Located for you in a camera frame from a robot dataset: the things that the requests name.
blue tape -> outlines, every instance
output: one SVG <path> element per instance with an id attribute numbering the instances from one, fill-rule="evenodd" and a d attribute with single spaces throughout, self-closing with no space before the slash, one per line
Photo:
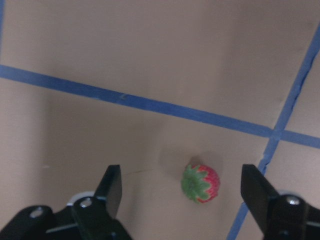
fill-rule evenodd
<path id="1" fill-rule="evenodd" d="M 235 217 L 234 224 L 232 225 L 226 240 L 234 240 L 238 236 L 238 233 L 244 223 L 244 219 L 248 213 L 248 207 L 243 202 L 240 206 L 240 209 Z"/>
<path id="2" fill-rule="evenodd" d="M 262 172 L 262 174 L 265 174 L 268 168 L 268 165 L 270 164 L 276 149 L 278 147 L 280 139 L 286 139 L 286 141 L 297 141 L 298 133 L 288 132 L 285 131 L 285 127 L 288 124 L 288 121 L 290 119 L 290 116 L 293 112 L 293 109 L 296 105 L 297 99 L 301 93 L 302 87 L 304 85 L 304 82 L 306 80 L 306 77 L 308 73 L 310 72 L 314 59 L 317 56 L 320 49 L 320 26 L 318 26 L 313 39 L 311 41 L 311 44 L 308 48 L 308 51 L 304 57 L 304 60 L 302 62 L 302 65 L 299 69 L 299 72 L 293 82 L 293 85 L 290 89 L 289 95 L 284 103 L 284 106 L 282 108 L 282 111 L 280 113 L 280 116 L 276 122 L 276 125 L 274 127 L 274 130 L 272 131 L 272 134 L 270 136 L 270 139 L 267 143 L 267 146 L 265 148 L 265 151 L 263 153 L 263 159 L 261 159 L 258 169 Z M 314 144 L 317 146 L 315 141 L 310 141 L 312 137 L 305 136 L 303 141 L 304 143 Z M 238 214 L 233 222 L 233 225 L 231 227 L 231 230 L 229 232 L 227 240 L 235 240 L 238 236 L 238 233 L 240 231 L 240 227 L 243 224 L 246 214 L 244 214 L 243 207 L 241 206 Z"/>
<path id="3" fill-rule="evenodd" d="M 320 138 L 293 131 L 284 131 L 281 140 L 320 149 Z"/>
<path id="4" fill-rule="evenodd" d="M 2 42 L 2 28 L 4 23 L 4 14 L 5 14 L 5 0 L 0 0 L 0 53 L 1 53 L 1 42 Z"/>
<path id="5" fill-rule="evenodd" d="M 219 126 L 260 137 L 268 138 L 272 133 L 272 130 L 266 126 L 238 120 L 232 117 L 218 115 L 215 113 L 201 111 L 168 102 L 152 100 L 140 96 L 129 95 L 123 92 L 112 91 L 96 86 L 17 69 L 10 66 L 0 65 L 0 77 L 109 103 L 193 120 L 196 122 Z"/>

cardboard surface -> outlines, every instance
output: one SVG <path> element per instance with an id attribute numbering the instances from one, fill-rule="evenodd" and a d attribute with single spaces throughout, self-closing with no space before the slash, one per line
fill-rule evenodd
<path id="1" fill-rule="evenodd" d="M 265 177 L 281 192 L 301 196 L 307 203 L 320 208 L 320 149 L 281 141 Z M 262 233 L 251 214 L 246 217 L 237 240 L 262 239 Z"/>
<path id="2" fill-rule="evenodd" d="M 242 201 L 241 165 L 257 164 L 267 141 L 10 80 L 1 86 L 1 95 L 15 99 L 1 101 L 10 116 L 1 123 L 8 136 L 1 144 L 1 192 L 7 193 L 1 195 L 1 225 L 30 204 L 63 208 L 74 194 L 94 190 L 108 165 L 120 164 L 118 218 L 135 239 L 224 239 Z M 27 109 L 42 114 L 24 119 Z M 29 132 L 16 132 L 19 126 Z M 181 191 L 182 172 L 192 160 L 212 166 L 221 179 L 219 196 L 204 205 Z"/>
<path id="3" fill-rule="evenodd" d="M 7 1 L 3 65 L 273 128 L 319 1 Z"/>
<path id="4" fill-rule="evenodd" d="M 313 67 L 305 80 L 298 102 L 292 113 L 287 130 L 320 137 L 320 55 L 314 60 Z"/>
<path id="5" fill-rule="evenodd" d="M 121 165 L 117 217 L 134 239 L 226 239 L 242 202 L 242 164 L 266 157 L 266 177 L 277 189 L 320 208 L 319 149 L 280 141 L 274 156 L 264 155 L 319 12 L 316 0 L 6 1 L 0 70 L 74 81 L 83 94 L 60 92 L 39 76 L 38 85 L 60 91 L 0 78 L 0 227 L 29 205 L 62 209 L 73 195 L 94 190 L 110 164 Z M 320 137 L 319 64 L 317 57 L 286 128 L 294 134 Z M 99 101 L 77 83 L 133 95 L 127 101 L 144 97 L 147 107 Z M 194 115 L 152 112 L 169 106 L 153 100 Z M 250 134 L 218 127 L 214 114 L 259 126 Z M 220 175 L 212 202 L 197 205 L 183 195 L 190 161 Z M 228 240 L 261 236 L 249 214 Z"/>

